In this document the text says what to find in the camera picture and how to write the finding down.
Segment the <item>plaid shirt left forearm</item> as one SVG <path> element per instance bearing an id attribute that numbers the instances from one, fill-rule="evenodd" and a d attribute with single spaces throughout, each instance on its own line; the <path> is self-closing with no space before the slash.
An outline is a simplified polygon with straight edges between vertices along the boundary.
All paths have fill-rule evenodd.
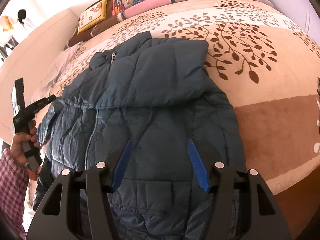
<path id="1" fill-rule="evenodd" d="M 28 180 L 27 170 L 14 162 L 6 148 L 1 156 L 1 211 L 22 239 L 26 236 L 23 214 Z"/>

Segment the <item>person's left hand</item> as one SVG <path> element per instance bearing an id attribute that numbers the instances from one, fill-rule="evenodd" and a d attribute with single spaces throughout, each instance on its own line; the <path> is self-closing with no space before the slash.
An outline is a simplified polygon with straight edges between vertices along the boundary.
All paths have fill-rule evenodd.
<path id="1" fill-rule="evenodd" d="M 29 128 L 30 135 L 27 133 L 16 133 L 13 137 L 11 147 L 9 150 L 9 155 L 13 159 L 13 161 L 18 165 L 23 167 L 27 163 L 27 158 L 24 155 L 24 150 L 22 148 L 23 142 L 29 142 L 33 144 L 36 148 L 40 147 L 37 128 L 32 126 Z"/>

